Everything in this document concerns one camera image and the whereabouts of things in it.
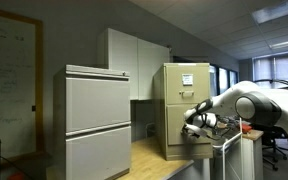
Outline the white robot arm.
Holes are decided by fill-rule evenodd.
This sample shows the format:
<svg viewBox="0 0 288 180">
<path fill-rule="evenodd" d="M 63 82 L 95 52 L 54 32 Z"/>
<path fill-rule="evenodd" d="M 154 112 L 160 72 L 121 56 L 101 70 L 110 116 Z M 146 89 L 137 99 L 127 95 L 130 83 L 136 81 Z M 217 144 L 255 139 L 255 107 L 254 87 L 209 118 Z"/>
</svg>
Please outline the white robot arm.
<svg viewBox="0 0 288 180">
<path fill-rule="evenodd" d="M 205 124 L 212 116 L 235 115 L 255 125 L 281 127 L 288 135 L 288 82 L 287 87 L 269 89 L 261 88 L 255 82 L 241 81 L 187 110 L 182 130 L 205 137 L 206 132 L 201 126 L 195 126 L 194 120 L 201 119 Z"/>
</svg>

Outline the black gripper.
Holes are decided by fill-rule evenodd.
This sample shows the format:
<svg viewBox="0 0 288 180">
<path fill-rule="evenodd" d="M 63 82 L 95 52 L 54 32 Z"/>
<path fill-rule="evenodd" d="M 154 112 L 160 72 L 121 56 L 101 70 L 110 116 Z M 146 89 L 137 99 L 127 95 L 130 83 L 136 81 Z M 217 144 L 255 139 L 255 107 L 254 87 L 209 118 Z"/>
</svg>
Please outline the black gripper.
<svg viewBox="0 0 288 180">
<path fill-rule="evenodd" d="M 186 134 L 196 137 L 206 137 L 207 132 L 195 125 L 185 124 L 182 128 L 182 131 Z"/>
</svg>

